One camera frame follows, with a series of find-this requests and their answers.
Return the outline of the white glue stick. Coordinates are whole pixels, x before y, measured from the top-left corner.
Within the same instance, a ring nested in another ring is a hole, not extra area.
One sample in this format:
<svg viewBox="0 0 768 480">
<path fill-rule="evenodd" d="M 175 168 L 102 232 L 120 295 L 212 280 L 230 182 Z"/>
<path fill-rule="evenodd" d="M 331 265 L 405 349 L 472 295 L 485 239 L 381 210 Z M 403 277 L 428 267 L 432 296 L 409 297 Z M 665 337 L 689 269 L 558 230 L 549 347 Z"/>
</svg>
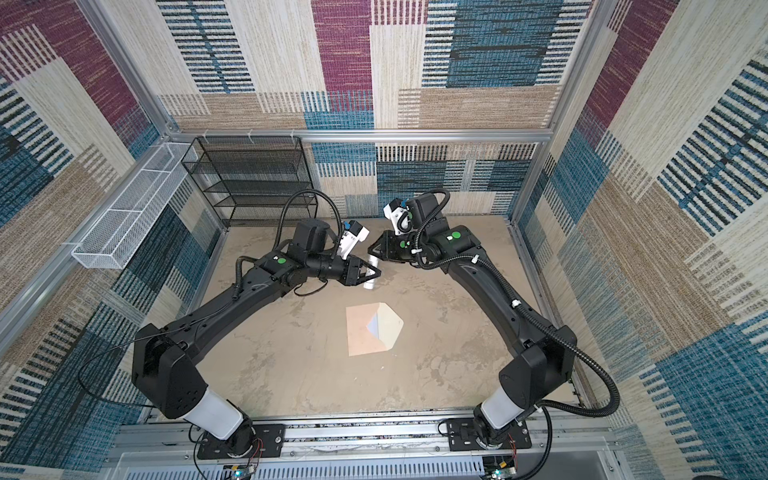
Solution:
<svg viewBox="0 0 768 480">
<path fill-rule="evenodd" d="M 374 278 L 374 275 L 378 271 L 379 259 L 373 255 L 370 255 L 367 262 L 369 264 L 366 270 L 366 276 L 368 277 L 368 280 L 363 284 L 363 287 L 366 290 L 373 290 L 377 280 L 377 278 Z"/>
</svg>

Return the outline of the pink envelope with flap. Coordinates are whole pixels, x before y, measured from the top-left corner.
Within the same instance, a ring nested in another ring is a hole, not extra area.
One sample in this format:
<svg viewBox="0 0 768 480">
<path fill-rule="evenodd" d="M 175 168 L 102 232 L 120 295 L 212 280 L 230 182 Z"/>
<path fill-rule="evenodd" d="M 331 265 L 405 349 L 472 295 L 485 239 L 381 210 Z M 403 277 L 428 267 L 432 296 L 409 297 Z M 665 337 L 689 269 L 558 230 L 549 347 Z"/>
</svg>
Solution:
<svg viewBox="0 0 768 480">
<path fill-rule="evenodd" d="M 391 350 L 404 326 L 402 318 L 382 302 L 347 307 L 346 321 L 350 357 Z"/>
</svg>

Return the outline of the blue bordered white letter paper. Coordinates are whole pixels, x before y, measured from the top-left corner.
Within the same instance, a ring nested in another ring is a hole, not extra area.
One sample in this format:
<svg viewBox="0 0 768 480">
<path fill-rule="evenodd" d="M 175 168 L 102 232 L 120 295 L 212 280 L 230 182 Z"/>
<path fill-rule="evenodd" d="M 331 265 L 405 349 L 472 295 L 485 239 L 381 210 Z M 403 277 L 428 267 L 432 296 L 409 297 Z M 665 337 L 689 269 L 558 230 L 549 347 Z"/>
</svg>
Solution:
<svg viewBox="0 0 768 480">
<path fill-rule="evenodd" d="M 373 338 L 375 338 L 376 340 L 381 340 L 378 313 L 375 313 L 371 317 L 370 321 L 366 324 L 366 328 L 370 332 Z"/>
</svg>

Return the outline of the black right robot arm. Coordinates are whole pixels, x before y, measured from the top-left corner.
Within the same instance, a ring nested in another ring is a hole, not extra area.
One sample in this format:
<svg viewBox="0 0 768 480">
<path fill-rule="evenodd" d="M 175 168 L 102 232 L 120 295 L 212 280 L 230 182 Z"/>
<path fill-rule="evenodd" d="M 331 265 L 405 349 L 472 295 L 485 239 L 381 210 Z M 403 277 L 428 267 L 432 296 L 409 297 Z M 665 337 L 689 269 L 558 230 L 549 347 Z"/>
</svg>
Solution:
<svg viewBox="0 0 768 480">
<path fill-rule="evenodd" d="M 450 226 L 441 199 L 429 191 L 387 203 L 392 224 L 369 248 L 382 261 L 439 269 L 479 305 L 512 355 L 498 374 L 499 385 L 474 410 L 477 442 L 497 448 L 512 425 L 522 422 L 572 374 L 576 344 L 567 327 L 556 328 L 505 283 L 478 237 L 466 226 Z"/>
</svg>

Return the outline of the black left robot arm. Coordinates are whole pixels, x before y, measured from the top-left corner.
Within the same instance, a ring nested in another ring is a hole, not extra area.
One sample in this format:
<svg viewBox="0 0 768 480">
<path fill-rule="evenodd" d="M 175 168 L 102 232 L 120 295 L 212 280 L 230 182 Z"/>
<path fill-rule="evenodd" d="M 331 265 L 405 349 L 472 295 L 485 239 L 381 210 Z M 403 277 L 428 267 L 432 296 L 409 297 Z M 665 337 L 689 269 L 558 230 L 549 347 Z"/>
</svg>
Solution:
<svg viewBox="0 0 768 480">
<path fill-rule="evenodd" d="M 213 391 L 197 369 L 205 355 L 261 308 L 281 299 L 309 278 L 358 286 L 380 270 L 353 255 L 369 231 L 343 223 L 340 233 L 315 218 L 300 221 L 291 238 L 260 258 L 241 256 L 235 281 L 192 313 L 163 327 L 149 323 L 135 335 L 131 381 L 168 419 L 203 430 L 224 456 L 242 458 L 255 447 L 251 419 Z"/>
</svg>

